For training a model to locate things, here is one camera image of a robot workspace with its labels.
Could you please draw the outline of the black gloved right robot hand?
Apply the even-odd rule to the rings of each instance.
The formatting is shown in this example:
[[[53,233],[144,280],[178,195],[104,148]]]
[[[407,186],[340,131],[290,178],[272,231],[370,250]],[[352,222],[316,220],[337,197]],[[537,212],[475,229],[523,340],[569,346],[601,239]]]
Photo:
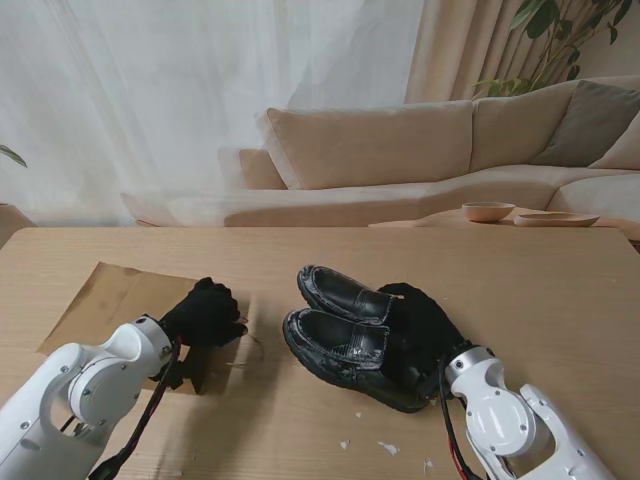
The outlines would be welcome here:
[[[382,373],[418,399],[435,396],[440,362],[451,362],[473,343],[422,290],[407,283],[392,283],[379,291],[392,296],[391,310],[384,322],[389,336]]]

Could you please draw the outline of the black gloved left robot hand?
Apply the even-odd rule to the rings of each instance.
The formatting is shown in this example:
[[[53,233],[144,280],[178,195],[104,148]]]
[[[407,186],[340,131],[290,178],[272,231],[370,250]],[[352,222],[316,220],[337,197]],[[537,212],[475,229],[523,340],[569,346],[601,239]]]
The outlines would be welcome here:
[[[231,290],[210,277],[198,280],[158,323],[170,340],[188,347],[222,347],[248,332]]]

